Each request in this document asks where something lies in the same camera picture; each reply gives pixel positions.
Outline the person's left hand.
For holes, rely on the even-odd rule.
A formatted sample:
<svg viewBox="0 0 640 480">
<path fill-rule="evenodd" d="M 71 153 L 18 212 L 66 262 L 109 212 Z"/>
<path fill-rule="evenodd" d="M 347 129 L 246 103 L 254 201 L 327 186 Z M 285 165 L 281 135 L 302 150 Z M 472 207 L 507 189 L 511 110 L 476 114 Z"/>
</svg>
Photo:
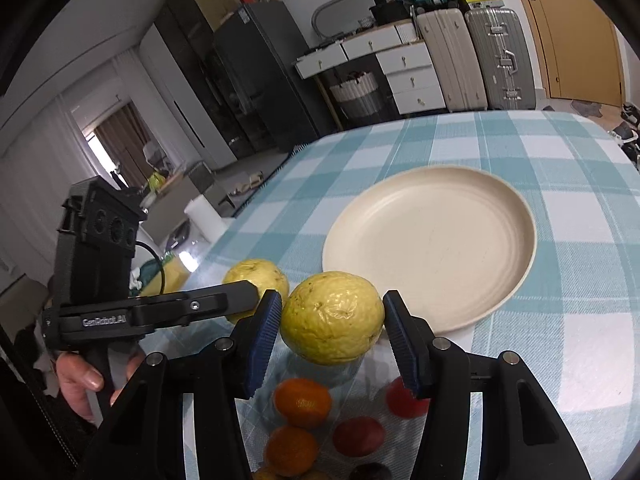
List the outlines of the person's left hand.
<svg viewBox="0 0 640 480">
<path fill-rule="evenodd" d="M 94 422 L 88 393 L 103 389 L 104 379 L 100 372 L 79 354 L 62 352 L 56 358 L 55 373 L 68 406 L 87 422 Z"/>
</svg>

